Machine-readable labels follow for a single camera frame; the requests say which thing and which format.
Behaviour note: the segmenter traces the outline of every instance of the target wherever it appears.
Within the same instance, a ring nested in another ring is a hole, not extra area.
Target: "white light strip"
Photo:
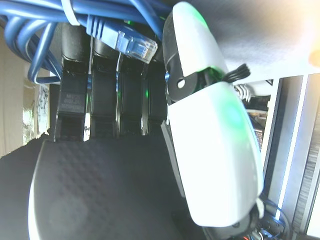
[[[300,92],[300,97],[299,97],[299,103],[298,103],[298,108],[296,111],[296,117],[295,117],[294,126],[293,126],[293,133],[292,133],[290,149],[289,149],[289,153],[288,153],[288,159],[286,161],[283,182],[282,182],[281,192],[280,192],[280,197],[279,197],[279,202],[278,202],[278,207],[280,209],[282,208],[282,205],[283,205],[284,199],[285,199],[287,184],[288,184],[288,180],[289,180],[290,168],[291,168],[292,160],[294,157],[294,152],[295,152],[295,147],[296,147],[296,142],[297,142],[297,136],[298,136],[298,130],[299,130],[299,125],[300,125],[300,120],[301,120],[302,108],[303,108],[304,102],[305,102],[307,83],[308,83],[308,75],[304,75],[303,79],[302,79],[302,86],[301,86],[301,92]],[[280,218],[280,211],[279,210],[276,211],[275,218],[277,220],[279,220],[279,218]]]

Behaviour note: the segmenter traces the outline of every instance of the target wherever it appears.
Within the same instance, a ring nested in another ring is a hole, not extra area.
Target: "white cable tie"
[[[62,8],[66,18],[68,19],[69,23],[73,26],[80,26],[78,22],[74,9],[72,8],[72,0],[61,0]]]

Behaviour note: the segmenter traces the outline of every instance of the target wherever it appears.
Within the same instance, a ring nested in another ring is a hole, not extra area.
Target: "white plastic cover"
[[[224,57],[201,14],[182,1],[173,7],[172,15],[183,76],[209,67],[227,73]]]
[[[168,114],[193,221],[206,227],[237,223],[263,190],[263,168],[252,124],[233,87],[215,83],[170,105]]]

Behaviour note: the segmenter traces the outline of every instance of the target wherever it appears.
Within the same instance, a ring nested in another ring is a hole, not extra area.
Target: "robotic hand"
[[[204,18],[180,2],[164,24],[168,116],[193,221],[219,239],[244,236],[264,215],[257,139]]]

